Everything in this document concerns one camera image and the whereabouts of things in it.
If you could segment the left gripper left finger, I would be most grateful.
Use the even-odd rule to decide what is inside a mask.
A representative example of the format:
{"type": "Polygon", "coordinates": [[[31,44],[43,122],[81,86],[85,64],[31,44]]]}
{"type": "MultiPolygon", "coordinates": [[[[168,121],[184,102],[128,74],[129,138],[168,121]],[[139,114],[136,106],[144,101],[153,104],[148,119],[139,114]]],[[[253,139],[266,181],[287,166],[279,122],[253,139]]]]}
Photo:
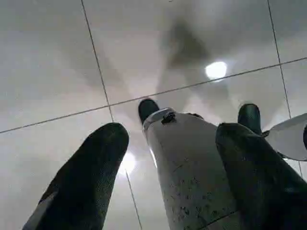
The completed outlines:
{"type": "Polygon", "coordinates": [[[91,133],[59,169],[23,229],[101,230],[128,144],[120,123],[91,133]]]}

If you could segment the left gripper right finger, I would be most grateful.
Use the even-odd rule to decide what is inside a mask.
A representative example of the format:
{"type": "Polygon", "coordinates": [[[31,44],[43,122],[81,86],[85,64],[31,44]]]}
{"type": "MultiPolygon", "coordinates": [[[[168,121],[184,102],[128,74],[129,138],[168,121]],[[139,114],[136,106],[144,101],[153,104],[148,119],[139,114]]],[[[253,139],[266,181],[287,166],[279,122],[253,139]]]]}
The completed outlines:
{"type": "Polygon", "coordinates": [[[222,123],[215,143],[247,229],[307,228],[307,183],[264,137],[241,124],[222,123]]]}

